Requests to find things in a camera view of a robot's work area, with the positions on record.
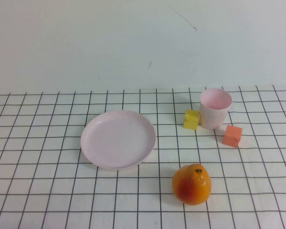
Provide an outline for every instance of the pink cup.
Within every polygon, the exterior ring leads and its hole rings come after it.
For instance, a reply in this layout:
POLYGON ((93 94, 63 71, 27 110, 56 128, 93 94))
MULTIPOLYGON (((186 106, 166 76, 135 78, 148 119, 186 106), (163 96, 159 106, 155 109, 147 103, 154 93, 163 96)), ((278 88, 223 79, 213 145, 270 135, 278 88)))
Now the pink cup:
POLYGON ((204 128, 220 127, 232 104, 231 95, 218 88, 205 90, 200 96, 200 122, 204 128))

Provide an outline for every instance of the pink plate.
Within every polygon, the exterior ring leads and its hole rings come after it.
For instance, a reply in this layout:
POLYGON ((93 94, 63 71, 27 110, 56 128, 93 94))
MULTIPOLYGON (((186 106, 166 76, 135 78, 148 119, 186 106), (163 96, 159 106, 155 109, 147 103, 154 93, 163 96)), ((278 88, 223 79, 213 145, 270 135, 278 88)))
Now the pink plate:
POLYGON ((156 133, 143 115, 133 111, 106 112, 92 119, 81 136, 85 156, 106 169, 141 163, 153 150, 156 133))

